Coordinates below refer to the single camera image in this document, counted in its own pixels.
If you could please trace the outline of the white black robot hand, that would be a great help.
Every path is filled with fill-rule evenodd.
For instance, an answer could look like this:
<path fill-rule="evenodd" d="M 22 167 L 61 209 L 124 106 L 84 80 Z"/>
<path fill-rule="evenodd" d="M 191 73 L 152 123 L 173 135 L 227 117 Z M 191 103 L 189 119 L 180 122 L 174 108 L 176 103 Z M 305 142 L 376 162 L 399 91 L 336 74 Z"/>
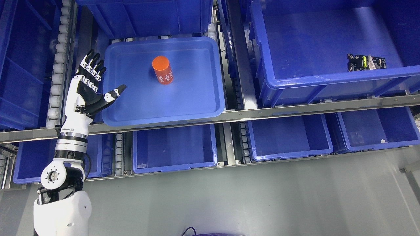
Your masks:
<path fill-rule="evenodd" d="M 65 122 L 60 128 L 56 128 L 58 136 L 70 133 L 88 136 L 89 125 L 96 115 L 122 95 L 126 85 L 105 93 L 98 92 L 106 70 L 99 53 L 91 49 L 84 55 L 70 81 L 64 108 Z"/>

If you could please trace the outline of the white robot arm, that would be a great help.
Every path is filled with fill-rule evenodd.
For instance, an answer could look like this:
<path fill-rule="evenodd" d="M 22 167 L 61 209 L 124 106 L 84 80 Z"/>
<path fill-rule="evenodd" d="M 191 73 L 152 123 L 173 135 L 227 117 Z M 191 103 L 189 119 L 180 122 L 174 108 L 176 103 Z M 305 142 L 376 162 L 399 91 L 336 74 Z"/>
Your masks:
<path fill-rule="evenodd" d="M 83 190 L 88 127 L 64 124 L 57 133 L 54 158 L 41 173 L 42 187 L 33 204 L 33 228 L 39 236 L 87 236 L 92 206 Z"/>

